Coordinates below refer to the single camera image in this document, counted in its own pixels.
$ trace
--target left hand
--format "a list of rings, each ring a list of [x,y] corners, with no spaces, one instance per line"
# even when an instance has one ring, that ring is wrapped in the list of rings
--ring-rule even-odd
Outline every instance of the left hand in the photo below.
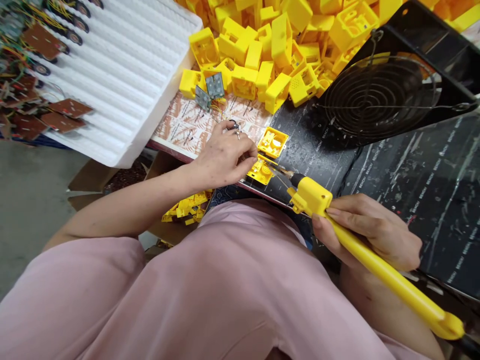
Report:
[[[203,151],[190,164],[195,178],[204,189],[215,189],[235,184],[244,178],[257,162],[258,150],[255,143],[244,132],[239,137],[230,129],[234,123],[224,120],[211,133]]]

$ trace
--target yellow soldering iron handle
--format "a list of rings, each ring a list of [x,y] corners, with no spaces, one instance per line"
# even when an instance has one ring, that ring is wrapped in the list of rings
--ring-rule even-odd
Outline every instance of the yellow soldering iron handle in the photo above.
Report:
[[[288,193],[292,197],[293,210],[297,214],[305,212],[311,217],[315,213],[328,219],[340,243],[415,311],[435,335],[446,340],[458,340],[465,334],[462,321],[458,317],[440,308],[355,234],[336,223],[325,212],[333,198],[331,192],[311,178],[304,177],[298,183],[297,190],[291,187]]]

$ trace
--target hand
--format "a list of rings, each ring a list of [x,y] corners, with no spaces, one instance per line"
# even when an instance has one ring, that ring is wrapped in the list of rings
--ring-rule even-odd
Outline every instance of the hand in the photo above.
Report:
[[[372,249],[400,271],[411,271],[420,265],[422,241],[409,231],[407,224],[380,203],[364,194],[334,199],[326,210],[338,224],[363,235]],[[349,268],[364,267],[339,242],[332,224],[325,218],[312,216],[313,232],[335,256]]]
[[[241,132],[239,140],[235,130],[224,132],[233,125],[229,120],[218,123],[203,151],[190,164],[194,167],[195,178],[204,185],[204,189],[237,183],[257,162],[257,146],[246,133]]]

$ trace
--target right hand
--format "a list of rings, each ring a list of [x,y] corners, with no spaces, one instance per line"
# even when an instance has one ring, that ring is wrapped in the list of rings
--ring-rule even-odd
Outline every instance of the right hand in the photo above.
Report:
[[[371,248],[387,263],[400,271],[411,271],[420,265],[422,240],[409,231],[400,217],[364,194],[342,196],[332,200],[328,215],[343,227],[364,236]],[[330,221],[312,216],[313,232],[335,256],[349,268],[365,269],[344,248]]]

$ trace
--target patterned paper sheet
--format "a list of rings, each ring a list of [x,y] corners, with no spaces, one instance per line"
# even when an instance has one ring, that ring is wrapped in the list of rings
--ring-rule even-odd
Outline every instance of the patterned paper sheet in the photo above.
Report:
[[[226,100],[223,119],[235,120],[240,129],[258,144],[273,116],[256,100],[250,101],[233,94],[227,95]],[[182,160],[185,157],[195,159],[209,140],[212,129],[221,120],[219,111],[212,109],[207,113],[194,100],[184,98],[178,92],[151,139]]]

